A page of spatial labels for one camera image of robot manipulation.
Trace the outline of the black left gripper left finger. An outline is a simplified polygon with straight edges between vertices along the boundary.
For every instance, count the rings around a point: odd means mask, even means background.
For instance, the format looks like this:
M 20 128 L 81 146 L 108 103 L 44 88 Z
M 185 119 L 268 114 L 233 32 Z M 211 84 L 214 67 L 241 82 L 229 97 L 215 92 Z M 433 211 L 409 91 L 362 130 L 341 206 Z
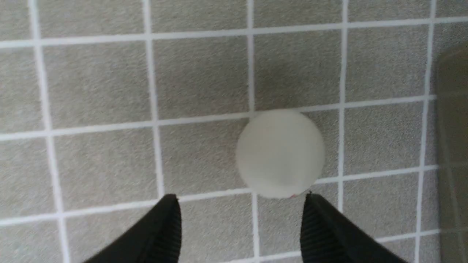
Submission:
M 87 263 L 177 263 L 182 247 L 182 213 L 175 194 L 166 194 L 136 224 L 87 259 Z

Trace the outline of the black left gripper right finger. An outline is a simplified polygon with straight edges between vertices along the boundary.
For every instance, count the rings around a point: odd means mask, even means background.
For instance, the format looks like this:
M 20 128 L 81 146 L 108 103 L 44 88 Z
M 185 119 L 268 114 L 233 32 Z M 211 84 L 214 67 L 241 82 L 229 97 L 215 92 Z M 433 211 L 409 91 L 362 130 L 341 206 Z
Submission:
M 304 263 L 404 263 L 379 244 L 328 200 L 308 193 L 300 232 Z

